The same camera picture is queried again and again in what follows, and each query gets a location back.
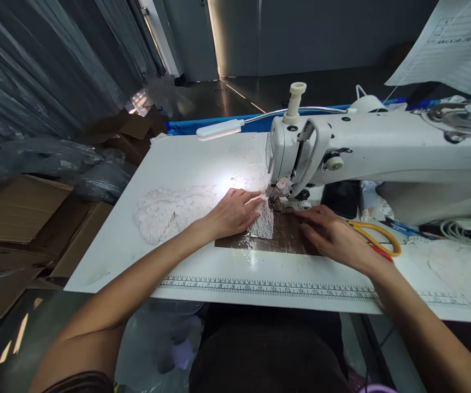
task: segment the person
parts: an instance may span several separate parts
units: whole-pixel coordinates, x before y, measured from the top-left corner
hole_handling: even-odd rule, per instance
[[[121,337],[130,316],[182,260],[209,242],[246,230],[258,217],[254,210],[262,200],[253,198],[259,194],[230,189],[205,217],[90,298],[46,352],[29,392],[112,392]],[[301,230],[322,255],[372,281],[428,391],[471,392],[471,353],[397,268],[329,208],[315,206],[296,214],[303,221]],[[271,322],[268,309],[254,313],[264,316],[257,322],[253,317],[232,320],[207,338],[203,335],[190,374],[191,392],[351,391],[337,360],[342,354],[331,349],[332,342],[311,331],[310,324],[275,316]]]

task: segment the blue cloth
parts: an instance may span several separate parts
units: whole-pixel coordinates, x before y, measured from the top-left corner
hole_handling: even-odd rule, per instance
[[[386,104],[399,104],[405,102],[406,98],[395,98],[388,100]],[[427,108],[432,104],[435,104],[433,101],[422,101],[420,105],[422,108]],[[336,105],[331,106],[330,108],[337,108],[337,109],[347,109],[349,105]],[[303,116],[310,116],[310,115],[324,115],[326,113],[320,111],[300,111],[299,112]],[[180,121],[180,122],[167,122],[166,128],[168,129],[168,135],[195,135],[196,131],[200,127],[210,126],[212,124],[221,123],[224,121],[232,120],[232,119],[248,119],[256,115],[243,115],[243,116],[231,116],[231,117],[215,117],[210,119],[201,119],[201,120],[187,120],[187,121]],[[270,127],[272,126],[272,119],[275,116],[265,117],[264,119],[251,122],[245,124],[241,128],[241,132],[268,132],[270,131]]]

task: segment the white tabletop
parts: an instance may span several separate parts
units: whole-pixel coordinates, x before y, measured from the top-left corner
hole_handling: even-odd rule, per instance
[[[216,185],[220,199],[235,173],[266,172],[267,133],[200,142],[195,136],[156,141],[73,273],[66,291],[95,293],[155,247],[134,221],[137,201],[158,188]],[[405,236],[396,233],[404,242]],[[471,321],[471,251],[443,241],[403,245],[396,266],[442,319]],[[329,311],[381,313],[371,282],[324,257],[214,247],[181,262],[154,297]]]

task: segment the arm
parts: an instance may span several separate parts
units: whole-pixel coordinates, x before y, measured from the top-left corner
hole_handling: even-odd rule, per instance
[[[230,189],[204,218],[160,245],[95,294],[68,322],[44,355],[30,393],[83,371],[113,380],[128,319],[182,260],[209,242],[241,233],[258,217],[261,193]]]
[[[427,391],[471,392],[471,353],[421,300],[397,268],[326,206],[296,212],[322,255],[365,274],[403,337]]]

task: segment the paper document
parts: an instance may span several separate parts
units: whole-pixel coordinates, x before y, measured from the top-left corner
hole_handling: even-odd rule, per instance
[[[471,1],[440,0],[389,86],[442,82],[471,94]]]

